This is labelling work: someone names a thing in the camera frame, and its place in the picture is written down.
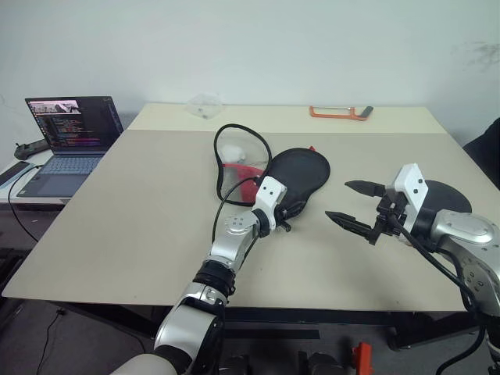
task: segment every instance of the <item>gray floor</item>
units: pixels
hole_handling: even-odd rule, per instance
[[[30,248],[33,242],[18,224],[12,213],[0,210],[0,246]],[[22,212],[23,222],[40,236],[55,217],[53,212]],[[41,301],[26,301],[19,312],[0,331],[0,374],[35,374],[45,343],[47,326],[55,317],[56,307]],[[232,323],[229,328],[315,329],[319,340],[226,340],[223,358],[250,355],[255,374],[293,374],[296,372],[297,351],[326,352],[337,359],[346,357],[346,348],[365,341],[373,346],[374,374],[432,374],[439,364],[467,348],[475,335],[463,335],[403,352],[391,351],[381,327],[342,325],[276,325]],[[152,342],[142,339],[148,350]],[[67,312],[60,317],[50,333],[47,359],[41,373],[107,374],[139,354],[141,347],[129,335],[104,323]],[[488,373],[491,360],[485,343],[468,359],[445,373]]]

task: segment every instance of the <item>black circular pad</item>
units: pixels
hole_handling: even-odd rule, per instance
[[[439,181],[425,180],[429,191],[423,200],[422,207],[435,212],[449,209],[458,213],[471,213],[469,200],[460,191]]]
[[[297,216],[309,196],[328,181],[330,164],[316,151],[308,148],[291,148],[271,160],[266,175],[277,179],[287,187],[287,194],[278,205],[279,209],[284,209],[286,212],[283,219],[287,219]]]

